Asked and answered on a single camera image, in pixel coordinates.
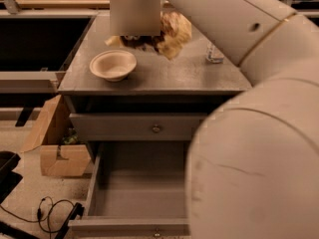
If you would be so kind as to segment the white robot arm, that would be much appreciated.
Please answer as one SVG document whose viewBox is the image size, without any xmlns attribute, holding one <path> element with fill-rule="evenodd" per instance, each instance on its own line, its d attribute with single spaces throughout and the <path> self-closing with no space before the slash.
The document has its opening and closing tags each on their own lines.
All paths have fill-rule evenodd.
<svg viewBox="0 0 319 239">
<path fill-rule="evenodd" d="M 168 0 L 251 83 L 186 167 L 191 239 L 319 239 L 318 28 L 278 0 Z"/>
</svg>

